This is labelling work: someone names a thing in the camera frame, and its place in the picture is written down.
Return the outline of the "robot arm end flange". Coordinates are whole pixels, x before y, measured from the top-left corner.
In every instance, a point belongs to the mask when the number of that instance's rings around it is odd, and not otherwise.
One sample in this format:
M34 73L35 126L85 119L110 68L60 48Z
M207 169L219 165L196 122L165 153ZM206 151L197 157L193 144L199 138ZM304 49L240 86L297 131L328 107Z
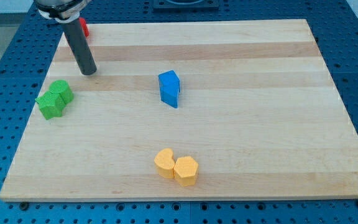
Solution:
M46 19L54 19L67 24L80 16L92 0L34 0L40 15Z

